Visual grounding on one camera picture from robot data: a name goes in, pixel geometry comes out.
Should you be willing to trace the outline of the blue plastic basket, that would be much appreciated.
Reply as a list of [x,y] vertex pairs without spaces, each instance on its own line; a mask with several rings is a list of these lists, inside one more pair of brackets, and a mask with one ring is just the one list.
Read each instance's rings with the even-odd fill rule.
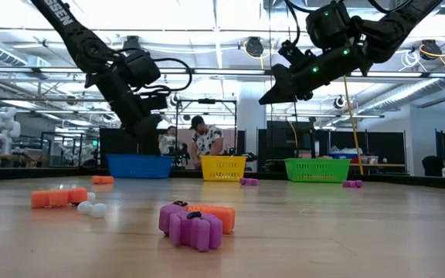
[[115,178],[163,179],[170,175],[173,158],[144,154],[108,154],[110,175]]

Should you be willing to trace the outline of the yellow plastic basket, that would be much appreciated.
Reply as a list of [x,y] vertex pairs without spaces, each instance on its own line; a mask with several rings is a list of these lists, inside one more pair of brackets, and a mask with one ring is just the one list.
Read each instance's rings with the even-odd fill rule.
[[202,175],[205,181],[239,181],[246,167],[244,156],[201,156]]

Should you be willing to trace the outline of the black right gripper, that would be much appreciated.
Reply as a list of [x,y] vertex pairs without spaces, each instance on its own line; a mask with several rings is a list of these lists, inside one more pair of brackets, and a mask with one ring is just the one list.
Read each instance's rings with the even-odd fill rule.
[[339,46],[319,56],[307,51],[291,68],[279,63],[272,66],[274,85],[259,99],[259,103],[310,100],[314,90],[356,69],[360,69],[363,75],[369,71],[369,60],[361,46]]

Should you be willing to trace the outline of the long ceiling light bar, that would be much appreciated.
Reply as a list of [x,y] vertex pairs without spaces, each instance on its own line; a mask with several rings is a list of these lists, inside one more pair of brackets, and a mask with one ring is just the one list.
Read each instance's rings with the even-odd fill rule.
[[[268,69],[191,69],[194,75],[216,75],[216,76],[270,76]],[[161,74],[186,74],[189,72],[184,68],[161,68]],[[66,67],[14,67],[0,66],[0,73],[62,73],[62,74],[83,74],[80,69]],[[366,78],[444,78],[445,72],[369,72]]]

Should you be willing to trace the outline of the black workcell frame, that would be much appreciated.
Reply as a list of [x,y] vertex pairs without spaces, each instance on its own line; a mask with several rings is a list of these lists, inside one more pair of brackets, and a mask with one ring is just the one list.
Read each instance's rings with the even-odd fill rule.
[[100,163],[100,142],[96,134],[42,132],[40,147],[45,166],[95,168]]

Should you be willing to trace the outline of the person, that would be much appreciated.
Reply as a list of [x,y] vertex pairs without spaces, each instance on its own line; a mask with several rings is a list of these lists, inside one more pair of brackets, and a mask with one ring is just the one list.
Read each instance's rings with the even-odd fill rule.
[[223,152],[223,132],[216,125],[208,125],[202,116],[194,116],[191,121],[193,130],[190,158],[196,170],[202,168],[201,157],[214,156]]
[[179,149],[176,127],[168,127],[165,134],[158,137],[158,148],[161,154],[168,155]]

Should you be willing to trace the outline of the green plastic basket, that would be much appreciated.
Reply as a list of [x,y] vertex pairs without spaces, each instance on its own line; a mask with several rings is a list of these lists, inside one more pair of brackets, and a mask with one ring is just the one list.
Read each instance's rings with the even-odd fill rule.
[[333,158],[288,158],[284,163],[290,181],[342,183],[348,177],[351,161]]

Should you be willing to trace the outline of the white bone toy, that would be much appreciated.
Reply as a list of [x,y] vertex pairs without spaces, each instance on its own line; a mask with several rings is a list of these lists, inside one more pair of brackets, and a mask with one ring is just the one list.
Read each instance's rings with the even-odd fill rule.
[[87,193],[87,200],[81,202],[76,208],[81,214],[91,215],[94,218],[102,219],[107,212],[107,206],[104,203],[96,203],[96,194]]

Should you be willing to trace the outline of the black office chair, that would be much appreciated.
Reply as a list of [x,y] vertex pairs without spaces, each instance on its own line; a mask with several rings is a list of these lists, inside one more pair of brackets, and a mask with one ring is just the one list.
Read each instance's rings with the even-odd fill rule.
[[422,160],[425,176],[442,177],[442,170],[445,168],[445,161],[437,156],[427,156]]

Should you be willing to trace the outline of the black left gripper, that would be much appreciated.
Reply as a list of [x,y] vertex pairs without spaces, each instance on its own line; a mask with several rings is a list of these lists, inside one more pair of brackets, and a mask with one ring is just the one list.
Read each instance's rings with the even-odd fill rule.
[[122,127],[134,135],[139,143],[140,154],[160,154],[157,126],[162,121],[159,114],[151,114],[147,103],[132,93],[118,71],[86,74],[85,87],[95,85],[110,108],[119,117]]

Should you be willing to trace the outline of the black gantry frame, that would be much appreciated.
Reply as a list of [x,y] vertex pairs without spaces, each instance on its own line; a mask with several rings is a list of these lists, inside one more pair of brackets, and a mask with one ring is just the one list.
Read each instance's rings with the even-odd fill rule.
[[222,104],[224,108],[228,111],[230,116],[233,116],[233,124],[230,124],[230,127],[233,127],[234,131],[237,131],[237,104],[236,100],[216,100],[211,98],[202,98],[196,100],[176,100],[175,101],[175,126],[177,127],[179,124],[179,118],[181,115],[191,115],[189,112],[185,112],[192,104],[203,104],[203,105],[216,105]]

